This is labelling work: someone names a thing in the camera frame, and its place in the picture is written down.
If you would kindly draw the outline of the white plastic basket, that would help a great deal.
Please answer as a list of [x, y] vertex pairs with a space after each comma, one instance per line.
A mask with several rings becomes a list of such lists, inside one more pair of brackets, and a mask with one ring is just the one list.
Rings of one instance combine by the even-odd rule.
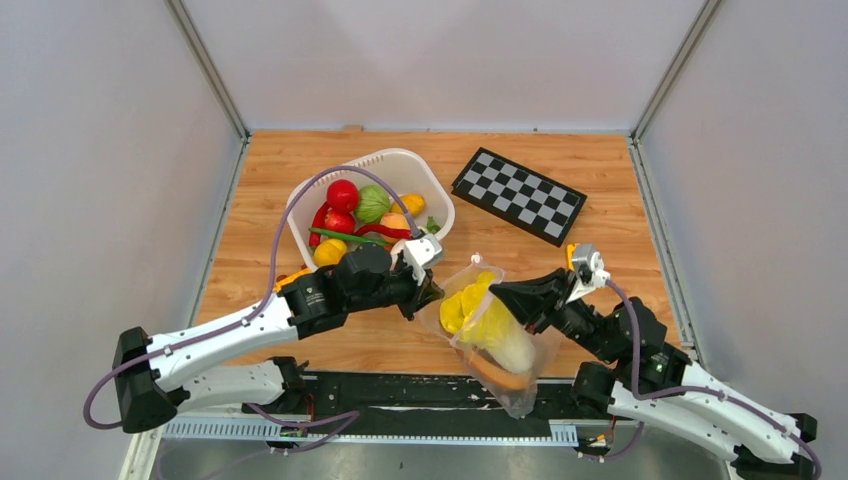
[[[399, 195], [421, 195], [426, 202], [426, 208], [416, 216], [416, 223], [425, 225], [432, 219], [439, 226], [435, 233], [439, 241], [443, 241], [451, 231], [456, 216], [453, 202], [420, 155], [402, 148], [388, 148], [348, 161], [346, 164], [371, 172]], [[373, 183], [362, 174], [337, 171], [322, 177], [314, 184], [310, 184], [307, 179], [303, 180], [288, 198], [292, 201], [301, 190], [306, 191], [293, 206], [287, 218], [287, 227], [294, 237], [304, 264], [309, 269], [316, 267], [312, 259], [312, 249], [309, 247], [309, 228], [316, 211], [325, 201], [326, 188], [338, 179], [350, 180], [358, 187]]]

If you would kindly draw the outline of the yellow peach fruit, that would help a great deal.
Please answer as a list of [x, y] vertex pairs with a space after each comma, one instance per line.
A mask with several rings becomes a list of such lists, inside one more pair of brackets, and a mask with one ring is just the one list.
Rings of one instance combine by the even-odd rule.
[[409, 222], [403, 214], [396, 214], [391, 212], [386, 213], [380, 219], [379, 224], [385, 225], [390, 228], [408, 229], [411, 232]]

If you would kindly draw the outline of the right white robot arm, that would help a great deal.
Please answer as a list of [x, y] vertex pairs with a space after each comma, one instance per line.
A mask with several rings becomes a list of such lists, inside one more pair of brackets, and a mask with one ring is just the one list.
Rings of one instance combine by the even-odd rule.
[[730, 464], [742, 479], [819, 479], [817, 420], [764, 407], [665, 340], [665, 327], [608, 275], [557, 269], [490, 286], [529, 333], [549, 328], [594, 356], [580, 365], [571, 403], [672, 433]]

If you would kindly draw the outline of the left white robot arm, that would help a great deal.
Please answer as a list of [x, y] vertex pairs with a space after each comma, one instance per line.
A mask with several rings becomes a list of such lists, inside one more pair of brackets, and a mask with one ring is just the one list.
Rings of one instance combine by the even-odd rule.
[[335, 265], [290, 277], [268, 298], [199, 327], [157, 335], [141, 327], [122, 332], [113, 360], [119, 427], [141, 433], [181, 412], [226, 403], [298, 411], [307, 389], [294, 363], [229, 367], [227, 361], [338, 329], [352, 313], [395, 306], [412, 320], [444, 295], [432, 272], [442, 257], [431, 235], [404, 242], [397, 255], [366, 246]]

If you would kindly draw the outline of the yellow napa cabbage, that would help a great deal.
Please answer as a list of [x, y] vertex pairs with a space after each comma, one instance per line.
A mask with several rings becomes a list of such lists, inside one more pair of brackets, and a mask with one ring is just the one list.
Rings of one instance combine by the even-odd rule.
[[491, 270], [474, 273], [441, 303], [439, 323], [455, 346], [482, 350], [503, 369], [526, 373], [533, 365], [535, 347], [506, 307], [489, 292], [497, 279]]

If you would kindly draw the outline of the clear zip top bag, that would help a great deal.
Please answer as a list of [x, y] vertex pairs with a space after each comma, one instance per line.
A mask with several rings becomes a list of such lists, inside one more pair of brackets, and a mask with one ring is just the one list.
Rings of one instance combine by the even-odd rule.
[[439, 284], [445, 296], [416, 318], [450, 345], [465, 371], [510, 417], [521, 419], [534, 410], [538, 380], [555, 360], [562, 340], [551, 331], [524, 330], [489, 292], [504, 280], [503, 269], [474, 254], [468, 266]]

